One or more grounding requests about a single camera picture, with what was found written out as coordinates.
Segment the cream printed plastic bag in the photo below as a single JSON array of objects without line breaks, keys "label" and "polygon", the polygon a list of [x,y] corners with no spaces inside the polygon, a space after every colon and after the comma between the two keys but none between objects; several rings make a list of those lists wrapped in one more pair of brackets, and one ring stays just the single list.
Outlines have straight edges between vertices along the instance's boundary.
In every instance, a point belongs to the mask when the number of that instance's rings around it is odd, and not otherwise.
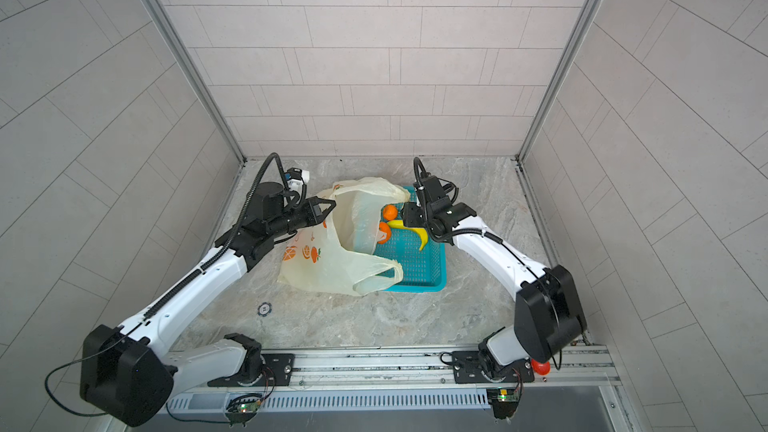
[{"label": "cream printed plastic bag", "polygon": [[337,182],[319,193],[336,206],[321,224],[300,230],[286,246],[277,281],[306,292],[365,296],[404,277],[403,266],[374,254],[381,210],[410,192],[380,177]]}]

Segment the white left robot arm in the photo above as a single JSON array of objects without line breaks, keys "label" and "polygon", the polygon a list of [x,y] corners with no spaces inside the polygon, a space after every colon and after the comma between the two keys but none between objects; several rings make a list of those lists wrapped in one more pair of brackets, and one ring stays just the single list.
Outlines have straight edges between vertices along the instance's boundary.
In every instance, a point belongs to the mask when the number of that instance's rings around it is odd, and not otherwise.
[{"label": "white left robot arm", "polygon": [[110,328],[100,325],[83,342],[82,400],[136,427],[169,399],[198,385],[252,385],[265,378],[261,345],[228,334],[200,348],[173,353],[180,334],[215,298],[250,272],[283,238],[321,224],[335,208],[331,199],[300,198],[275,182],[249,193],[236,224],[203,261],[160,298]]}]

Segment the yellow banana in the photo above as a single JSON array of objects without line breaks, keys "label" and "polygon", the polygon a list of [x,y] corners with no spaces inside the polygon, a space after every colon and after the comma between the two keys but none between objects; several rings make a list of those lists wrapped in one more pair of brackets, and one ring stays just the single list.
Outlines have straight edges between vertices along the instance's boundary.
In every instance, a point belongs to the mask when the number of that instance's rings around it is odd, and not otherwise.
[{"label": "yellow banana", "polygon": [[422,251],[429,241],[428,234],[424,228],[406,226],[402,220],[391,220],[387,222],[391,229],[406,230],[415,233],[420,240],[419,250]]}]

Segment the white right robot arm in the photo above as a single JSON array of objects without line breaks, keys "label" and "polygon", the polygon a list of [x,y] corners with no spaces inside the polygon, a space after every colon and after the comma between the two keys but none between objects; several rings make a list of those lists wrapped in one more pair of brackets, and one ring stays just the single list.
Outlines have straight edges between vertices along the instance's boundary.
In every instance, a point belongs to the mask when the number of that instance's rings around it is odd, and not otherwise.
[{"label": "white right robot arm", "polygon": [[422,228],[434,242],[449,244],[475,259],[514,300],[514,323],[483,339],[480,369],[501,380],[524,359],[547,363],[587,330],[575,280],[561,265],[547,267],[495,234],[470,206],[458,200],[458,188],[415,169],[417,200],[404,206],[405,225]]}]

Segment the orange tangerine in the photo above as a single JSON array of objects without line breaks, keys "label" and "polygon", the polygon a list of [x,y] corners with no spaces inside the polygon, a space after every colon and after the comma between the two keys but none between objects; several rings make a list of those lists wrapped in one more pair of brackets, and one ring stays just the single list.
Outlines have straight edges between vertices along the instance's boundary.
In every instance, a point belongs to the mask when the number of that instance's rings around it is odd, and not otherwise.
[{"label": "orange tangerine", "polygon": [[382,209],[381,216],[387,222],[395,220],[398,217],[398,209],[395,205],[388,204]]},{"label": "orange tangerine", "polygon": [[386,222],[380,222],[378,225],[378,232],[376,240],[378,244],[387,243],[392,237],[392,231],[390,226]]}]

